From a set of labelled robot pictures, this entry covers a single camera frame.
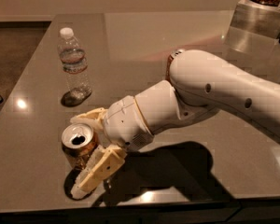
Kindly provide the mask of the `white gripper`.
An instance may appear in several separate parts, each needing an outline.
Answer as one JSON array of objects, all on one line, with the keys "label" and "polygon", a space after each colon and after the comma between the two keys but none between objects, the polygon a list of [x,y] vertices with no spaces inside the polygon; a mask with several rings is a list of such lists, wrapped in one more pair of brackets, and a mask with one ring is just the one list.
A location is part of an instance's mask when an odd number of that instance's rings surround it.
[{"label": "white gripper", "polygon": [[75,200],[83,199],[112,176],[125,163],[125,150],[136,152],[154,139],[132,96],[115,102],[107,110],[100,107],[73,116],[70,122],[86,124],[96,132],[101,132],[104,127],[105,136],[115,144],[109,147],[99,145],[92,152],[86,167],[78,174],[71,188]]}]

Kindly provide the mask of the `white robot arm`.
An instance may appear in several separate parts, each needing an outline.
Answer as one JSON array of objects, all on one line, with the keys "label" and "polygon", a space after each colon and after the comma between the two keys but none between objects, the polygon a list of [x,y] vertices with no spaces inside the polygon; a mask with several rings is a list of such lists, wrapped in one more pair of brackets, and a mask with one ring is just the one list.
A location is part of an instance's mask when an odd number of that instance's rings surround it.
[{"label": "white robot arm", "polygon": [[167,78],[126,96],[108,109],[71,118],[101,132],[109,147],[97,147],[71,189],[84,198],[114,174],[129,152],[167,129],[185,127],[225,110],[252,123],[280,143],[280,84],[255,77],[202,50],[186,50],[167,66]]}]

